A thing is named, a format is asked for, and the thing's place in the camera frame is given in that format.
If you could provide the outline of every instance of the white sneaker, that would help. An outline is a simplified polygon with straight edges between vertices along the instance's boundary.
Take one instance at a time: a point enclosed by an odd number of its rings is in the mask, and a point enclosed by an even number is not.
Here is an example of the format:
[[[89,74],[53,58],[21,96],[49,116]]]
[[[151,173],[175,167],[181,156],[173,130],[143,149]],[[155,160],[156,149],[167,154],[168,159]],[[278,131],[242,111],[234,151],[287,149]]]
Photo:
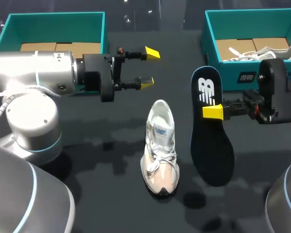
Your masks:
[[[281,58],[283,60],[291,60],[291,46],[286,50],[275,50],[268,46],[262,48],[259,51],[250,51],[239,53],[233,48],[229,48],[229,50],[235,54],[237,57],[224,60],[223,62],[227,61],[261,61],[264,59],[274,59],[274,58]]]
[[[148,189],[161,196],[172,194],[179,182],[175,151],[175,123],[168,104],[156,101],[146,122],[145,153],[140,161]]]

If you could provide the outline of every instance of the open box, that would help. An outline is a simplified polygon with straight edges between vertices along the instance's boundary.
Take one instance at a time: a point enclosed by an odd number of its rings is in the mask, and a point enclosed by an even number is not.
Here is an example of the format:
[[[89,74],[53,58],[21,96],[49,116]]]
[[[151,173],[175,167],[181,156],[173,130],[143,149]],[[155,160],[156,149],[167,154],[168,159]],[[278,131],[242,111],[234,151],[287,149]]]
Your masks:
[[[221,75],[224,91],[258,88],[256,76],[260,61],[222,60],[239,53],[268,46],[287,49],[291,45],[291,9],[209,10],[205,13],[201,48],[206,64]],[[291,79],[291,60],[285,60]]]
[[[108,53],[104,12],[10,14],[0,35],[0,51]]]

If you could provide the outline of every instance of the cable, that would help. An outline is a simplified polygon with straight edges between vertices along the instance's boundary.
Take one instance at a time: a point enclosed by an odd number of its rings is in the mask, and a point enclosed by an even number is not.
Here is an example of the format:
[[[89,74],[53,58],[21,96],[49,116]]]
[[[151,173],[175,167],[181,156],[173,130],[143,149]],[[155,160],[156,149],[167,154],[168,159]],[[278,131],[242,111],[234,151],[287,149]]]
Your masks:
[[[46,87],[39,86],[39,85],[27,85],[27,86],[25,86],[25,89],[36,89],[36,90],[43,91],[50,96],[61,97],[60,95],[56,94],[55,92],[52,92],[51,90],[47,89]]]
[[[15,95],[11,95],[9,98],[6,99],[6,101],[1,105],[0,107],[0,117],[2,116],[2,114],[4,113],[5,109],[9,106],[9,104],[15,100],[16,96]]]
[[[56,94],[55,92],[52,92],[51,90],[47,89],[46,87],[43,86],[38,86],[38,85],[27,85],[24,87],[25,89],[36,89],[45,92],[46,94],[54,97],[61,97],[60,95]],[[6,110],[6,108],[9,106],[9,104],[16,99],[16,94],[10,95],[5,102],[1,105],[0,107],[0,117]]]

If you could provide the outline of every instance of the black table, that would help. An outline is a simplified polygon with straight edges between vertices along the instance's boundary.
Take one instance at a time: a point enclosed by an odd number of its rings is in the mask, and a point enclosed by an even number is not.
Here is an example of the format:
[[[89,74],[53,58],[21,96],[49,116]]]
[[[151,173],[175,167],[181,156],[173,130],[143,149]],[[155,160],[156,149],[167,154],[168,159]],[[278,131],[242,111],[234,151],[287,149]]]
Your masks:
[[[123,80],[153,76],[155,85],[117,92],[113,103],[100,103],[98,97],[58,100],[66,147],[49,172],[74,195],[74,233],[268,232],[265,194],[291,163],[291,123],[259,125],[247,116],[224,122],[236,154],[234,178],[225,187],[207,186],[190,155],[190,80],[203,65],[199,35],[194,31],[110,33],[111,51],[140,45],[160,51],[161,61],[123,65]],[[224,97],[235,99],[240,94]],[[166,200],[148,193],[140,171],[146,119],[158,99],[170,105],[174,116],[180,167],[178,191]],[[3,117],[0,136],[6,133]]]

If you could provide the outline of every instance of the black insole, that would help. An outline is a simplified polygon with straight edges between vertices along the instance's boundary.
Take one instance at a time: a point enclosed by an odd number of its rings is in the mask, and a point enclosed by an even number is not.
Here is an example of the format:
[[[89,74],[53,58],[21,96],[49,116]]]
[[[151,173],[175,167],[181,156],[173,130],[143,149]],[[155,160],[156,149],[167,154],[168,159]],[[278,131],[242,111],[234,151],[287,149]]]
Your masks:
[[[191,137],[191,156],[202,179],[211,186],[226,185],[234,171],[234,150],[226,135],[222,120],[203,118],[203,107],[222,104],[222,84],[219,72],[213,67],[197,69],[191,80],[194,124]]]

